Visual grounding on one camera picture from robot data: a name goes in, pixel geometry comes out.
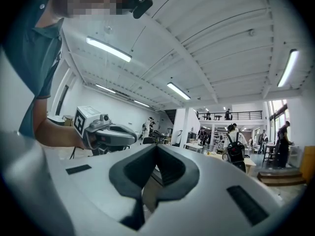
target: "light fixture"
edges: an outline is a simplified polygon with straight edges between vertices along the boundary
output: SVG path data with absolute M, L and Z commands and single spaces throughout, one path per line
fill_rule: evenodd
M 130 62 L 130 60 L 132 58 L 132 56 L 130 56 L 129 54 L 115 48 L 114 46 L 111 46 L 110 44 L 107 44 L 107 43 L 102 42 L 100 40 L 97 40 L 95 38 L 87 36 L 86 42 L 90 45 L 93 45 L 93 46 L 98 47 L 104 51 L 107 51 L 107 52 L 127 61 L 127 62 Z
M 141 103 L 141 102 L 139 102 L 139 101 L 137 101 L 137 100 L 134 100 L 134 102 L 135 102 L 135 103 L 138 103 L 138 104 L 141 104 L 141 105 L 143 105 L 143 106 L 146 106 L 146 107 L 148 107 L 148 108 L 150 107 L 150 106 L 148 106 L 147 104 Z
M 292 69 L 297 60 L 298 55 L 299 55 L 299 51 L 297 51 L 296 49 L 293 49 L 290 51 L 289 59 L 286 63 L 283 75 L 281 76 L 281 79 L 278 83 L 279 88 L 285 85 L 285 82 L 287 81 L 288 77 L 290 76 L 290 73 L 292 72 Z
M 177 86 L 175 86 L 173 83 L 168 83 L 167 86 L 170 89 L 173 89 L 175 92 L 177 92 L 182 98 L 184 98 L 185 100 L 190 100 L 190 97 L 185 94 L 182 90 L 180 90 Z
M 101 86 L 101 85 L 99 85 L 99 84 L 96 84 L 96 86 L 97 86 L 97 87 L 99 87 L 99 88 L 101 88 L 101 89 L 104 89 L 104 90 L 110 91 L 110 92 L 112 92 L 112 93 L 116 93 L 116 92 L 112 91 L 111 89 L 108 89 L 108 88 L 102 87 L 102 86 Z

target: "man in teal shirt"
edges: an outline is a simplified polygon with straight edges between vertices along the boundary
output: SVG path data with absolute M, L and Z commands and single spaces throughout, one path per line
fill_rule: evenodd
M 47 98 L 61 58 L 60 31 L 64 17 L 86 14 L 91 9 L 109 9 L 126 0 L 29 0 L 3 41 L 12 67 L 34 94 L 20 126 L 20 133 L 50 147 L 84 147 L 73 127 L 47 119 Z

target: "white cube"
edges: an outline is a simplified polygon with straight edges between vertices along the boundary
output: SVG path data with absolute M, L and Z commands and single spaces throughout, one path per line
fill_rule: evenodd
M 94 120 L 99 119 L 100 115 L 101 112 L 91 106 L 77 107 L 73 126 L 81 138 L 83 138 L 84 130 L 89 127 Z

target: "backpack strap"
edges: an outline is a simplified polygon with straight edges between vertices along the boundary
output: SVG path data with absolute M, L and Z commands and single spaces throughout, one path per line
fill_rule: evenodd
M 226 136 L 228 137 L 228 139 L 230 140 L 230 143 L 232 144 L 233 142 L 232 142 L 232 139 L 230 138 L 230 136 L 228 134 Z

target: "wooden platform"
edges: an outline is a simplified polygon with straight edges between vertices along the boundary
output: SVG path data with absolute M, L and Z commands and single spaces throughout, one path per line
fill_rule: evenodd
M 306 182 L 299 171 L 259 172 L 257 178 L 267 186 L 290 186 Z

